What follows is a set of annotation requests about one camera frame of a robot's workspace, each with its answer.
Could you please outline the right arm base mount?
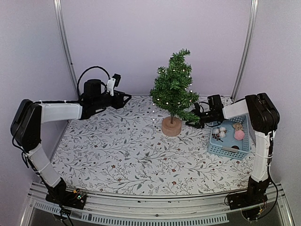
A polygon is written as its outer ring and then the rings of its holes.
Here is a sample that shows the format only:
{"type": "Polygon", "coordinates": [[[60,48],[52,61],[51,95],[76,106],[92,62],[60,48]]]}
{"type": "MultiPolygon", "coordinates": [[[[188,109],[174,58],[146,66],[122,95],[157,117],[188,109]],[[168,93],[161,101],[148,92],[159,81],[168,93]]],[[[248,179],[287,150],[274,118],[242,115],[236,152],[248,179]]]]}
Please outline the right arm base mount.
{"type": "Polygon", "coordinates": [[[241,210],[244,219],[255,221],[260,218],[267,207],[267,195],[251,197],[247,192],[232,192],[226,195],[224,203],[230,207],[230,210],[241,210]]]}

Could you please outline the small green christmas tree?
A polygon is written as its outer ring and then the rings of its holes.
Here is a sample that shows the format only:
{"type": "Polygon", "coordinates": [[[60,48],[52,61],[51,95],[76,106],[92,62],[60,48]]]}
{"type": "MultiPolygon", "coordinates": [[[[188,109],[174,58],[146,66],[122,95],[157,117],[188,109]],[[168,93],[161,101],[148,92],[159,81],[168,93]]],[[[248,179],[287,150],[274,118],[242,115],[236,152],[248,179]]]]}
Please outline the small green christmas tree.
{"type": "Polygon", "coordinates": [[[193,119],[188,110],[199,100],[199,95],[189,89],[192,85],[192,67],[185,60],[189,55],[190,51],[186,48],[173,53],[168,66],[157,69],[158,75],[154,80],[154,87],[150,90],[154,105],[169,113],[161,123],[163,134],[169,137],[180,134],[183,121],[200,120],[193,119]]]}

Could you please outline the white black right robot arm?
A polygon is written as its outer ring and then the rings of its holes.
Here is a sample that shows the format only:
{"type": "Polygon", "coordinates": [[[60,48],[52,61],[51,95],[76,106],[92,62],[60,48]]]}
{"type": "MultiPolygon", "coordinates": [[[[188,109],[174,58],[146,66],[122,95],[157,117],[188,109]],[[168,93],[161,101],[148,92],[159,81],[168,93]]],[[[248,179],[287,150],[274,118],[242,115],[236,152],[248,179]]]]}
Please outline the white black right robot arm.
{"type": "Polygon", "coordinates": [[[224,106],[220,95],[209,96],[209,111],[202,112],[195,103],[191,113],[199,117],[197,123],[186,125],[203,129],[212,128],[208,152],[242,160],[248,153],[249,127],[255,134],[255,159],[253,171],[248,180],[247,191],[228,195],[231,209],[256,205],[267,201],[266,189],[272,183],[270,164],[273,157],[273,143],[280,120],[278,110],[266,93],[248,95],[237,102],[224,106]]]}

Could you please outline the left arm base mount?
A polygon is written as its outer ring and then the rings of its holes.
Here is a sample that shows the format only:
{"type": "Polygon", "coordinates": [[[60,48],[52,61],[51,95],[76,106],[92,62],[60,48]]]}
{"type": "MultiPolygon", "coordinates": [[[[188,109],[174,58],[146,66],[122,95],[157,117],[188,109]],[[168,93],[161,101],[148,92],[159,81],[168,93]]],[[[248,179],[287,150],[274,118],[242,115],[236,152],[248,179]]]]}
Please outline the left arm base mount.
{"type": "Polygon", "coordinates": [[[62,206],[83,210],[87,200],[87,193],[76,189],[73,191],[51,189],[46,195],[46,201],[62,206]]]}

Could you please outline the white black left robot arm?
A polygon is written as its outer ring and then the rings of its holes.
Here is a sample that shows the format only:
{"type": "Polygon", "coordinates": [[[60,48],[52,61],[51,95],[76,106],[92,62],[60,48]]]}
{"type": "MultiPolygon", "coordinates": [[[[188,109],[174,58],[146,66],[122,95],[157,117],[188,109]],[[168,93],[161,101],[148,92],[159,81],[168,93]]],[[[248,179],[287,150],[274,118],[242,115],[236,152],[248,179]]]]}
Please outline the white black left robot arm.
{"type": "Polygon", "coordinates": [[[66,183],[54,169],[43,148],[43,124],[57,121],[87,120],[106,108],[120,109],[131,95],[117,91],[118,79],[107,83],[91,79],[84,83],[84,92],[77,100],[31,101],[23,99],[12,121],[12,144],[22,152],[26,165],[32,168],[48,192],[59,204],[66,204],[70,194],[66,183]]]}

